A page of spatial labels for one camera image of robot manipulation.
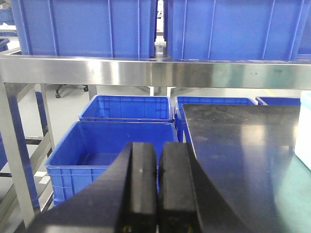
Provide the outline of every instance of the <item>shelf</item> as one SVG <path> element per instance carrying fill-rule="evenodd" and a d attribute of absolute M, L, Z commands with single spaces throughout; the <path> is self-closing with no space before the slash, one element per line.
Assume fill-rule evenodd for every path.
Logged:
<path fill-rule="evenodd" d="M 4 83 L 310 89 L 311 61 L 181 61 L 0 55 Z"/>

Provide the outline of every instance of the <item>black tabletop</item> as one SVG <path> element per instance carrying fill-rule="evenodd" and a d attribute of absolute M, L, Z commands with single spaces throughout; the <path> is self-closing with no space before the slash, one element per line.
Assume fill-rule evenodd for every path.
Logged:
<path fill-rule="evenodd" d="M 299 106 L 183 107 L 197 160 L 248 229 L 311 232 L 311 172 L 294 154 Z"/>

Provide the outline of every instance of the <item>metal shelf frame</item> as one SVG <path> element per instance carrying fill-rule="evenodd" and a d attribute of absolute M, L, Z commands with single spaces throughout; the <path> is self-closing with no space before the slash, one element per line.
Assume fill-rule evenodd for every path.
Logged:
<path fill-rule="evenodd" d="M 25 226 L 41 208 L 34 195 L 33 173 L 18 111 L 21 86 L 40 84 L 48 125 L 37 152 L 40 162 L 52 149 L 53 137 L 44 84 L 87 84 L 90 98 L 96 85 L 162 87 L 311 89 L 311 61 L 181 61 L 170 59 L 110 59 L 0 54 L 0 132 L 12 172 Z"/>

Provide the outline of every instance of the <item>metal leg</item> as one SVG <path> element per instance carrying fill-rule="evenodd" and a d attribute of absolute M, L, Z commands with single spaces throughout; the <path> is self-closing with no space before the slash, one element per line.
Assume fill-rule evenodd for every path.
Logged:
<path fill-rule="evenodd" d="M 88 96 L 91 100 L 95 95 L 97 95 L 97 86 L 96 85 L 89 85 L 88 86 Z"/>
<path fill-rule="evenodd" d="M 42 93 L 42 101 L 43 101 L 43 108 L 44 108 L 44 111 L 43 111 L 43 109 L 41 107 L 42 116 L 40 114 L 40 119 L 41 119 L 42 130 L 46 129 L 46 131 L 43 131 L 43 135 L 45 135 L 45 133 L 50 134 L 51 146 L 52 146 L 52 149 L 54 149 L 54 147 L 55 147 L 54 137 L 53 137 L 53 133 L 52 133 L 52 125 L 51 125 L 47 95 L 45 93 L 44 84 L 40 85 L 40 89 L 41 89 L 41 93 Z"/>
<path fill-rule="evenodd" d="M 155 87 L 149 86 L 149 88 L 150 88 L 150 96 L 154 96 L 155 95 Z"/>
<path fill-rule="evenodd" d="M 166 96 L 171 97 L 171 90 L 175 88 L 174 86 L 168 86 L 166 87 Z"/>
<path fill-rule="evenodd" d="M 28 226 L 39 210 L 39 201 L 17 104 L 21 86 L 25 85 L 4 84 L 0 77 L 0 131 L 21 213 Z"/>

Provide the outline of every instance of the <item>crate rim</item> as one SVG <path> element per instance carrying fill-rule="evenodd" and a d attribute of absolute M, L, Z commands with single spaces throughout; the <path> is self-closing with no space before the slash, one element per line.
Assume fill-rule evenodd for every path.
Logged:
<path fill-rule="evenodd" d="M 107 165 L 94 165 L 94 166 L 90 166 L 90 165 L 51 165 L 51 161 L 54 158 L 54 155 L 60 150 L 61 145 L 64 143 L 64 141 L 66 140 L 66 138 L 68 137 L 68 135 L 70 134 L 70 132 L 73 130 L 74 127 L 76 127 L 76 125 L 78 124 L 139 124 L 139 125 L 170 125 L 172 128 L 174 127 L 173 123 L 169 123 L 169 122 L 103 122 L 103 121 L 76 121 L 74 122 L 69 129 L 66 131 L 66 133 L 62 136 L 62 138 L 59 140 L 59 142 L 57 143 L 57 145 L 55 146 L 54 150 L 52 151 L 52 153 L 50 154 L 50 156 L 48 157 L 48 159 L 45 162 L 45 167 L 46 169 L 72 169 L 72 168 L 85 168 L 85 169 L 93 169 L 93 168 L 107 168 Z"/>
<path fill-rule="evenodd" d="M 86 110 L 91 106 L 91 104 L 95 101 L 95 99 L 97 97 L 100 96 L 109 96 L 109 97 L 147 97 L 147 98 L 166 98 L 168 101 L 168 107 L 169 107 L 169 115 L 170 118 L 119 118 L 119 117 L 91 117 L 91 116 L 83 116 L 83 114 L 86 112 Z M 172 102 L 171 102 L 171 98 L 167 97 L 167 96 L 120 96 L 120 95 L 95 95 L 93 96 L 93 98 L 87 103 L 87 105 L 85 106 L 85 108 L 82 110 L 82 112 L 78 115 L 78 118 L 81 120 L 88 120 L 88 119 L 106 119 L 106 120 L 113 120 L 113 119 L 118 119 L 118 120 L 154 120 L 154 121 L 159 121 L 159 123 L 161 123 L 162 120 L 167 120 L 167 121 L 173 121 L 173 106 L 172 106 Z"/>
<path fill-rule="evenodd" d="M 235 99 L 248 99 L 250 100 L 254 105 L 257 105 L 256 102 L 248 97 L 220 97 L 220 96 L 176 96 L 175 97 L 175 113 L 177 114 L 178 120 L 183 120 L 184 118 L 181 117 L 179 107 L 178 107 L 178 98 L 179 97 L 190 97 L 190 98 L 235 98 Z"/>

